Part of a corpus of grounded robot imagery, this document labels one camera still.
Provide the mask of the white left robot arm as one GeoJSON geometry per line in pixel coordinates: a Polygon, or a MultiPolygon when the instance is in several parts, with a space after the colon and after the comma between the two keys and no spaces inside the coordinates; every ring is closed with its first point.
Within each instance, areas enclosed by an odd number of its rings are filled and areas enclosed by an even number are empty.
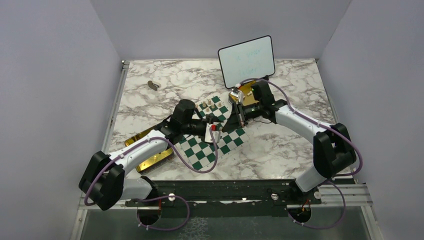
{"type": "Polygon", "coordinates": [[[201,116],[193,101],[180,100],[171,115],[135,143],[112,153],[100,150],[92,155],[78,184],[84,204],[103,211],[119,200],[139,199],[144,205],[152,205],[157,200],[153,182],[142,177],[130,183],[125,180],[128,173],[150,157],[174,149],[185,135],[199,137],[217,148],[217,123],[222,120],[212,114],[201,116]]]}

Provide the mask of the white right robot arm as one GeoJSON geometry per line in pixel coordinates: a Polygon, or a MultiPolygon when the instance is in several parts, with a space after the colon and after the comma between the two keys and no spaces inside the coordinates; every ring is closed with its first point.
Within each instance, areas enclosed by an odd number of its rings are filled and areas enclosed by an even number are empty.
{"type": "Polygon", "coordinates": [[[288,97],[276,100],[271,82],[252,78],[234,86],[230,94],[231,114],[222,132],[245,127],[250,120],[263,117],[308,140],[313,146],[312,166],[289,183],[289,199],[300,204],[320,184],[329,181],[357,160],[349,132],[341,123],[329,124],[303,114],[294,108],[288,97]]]}

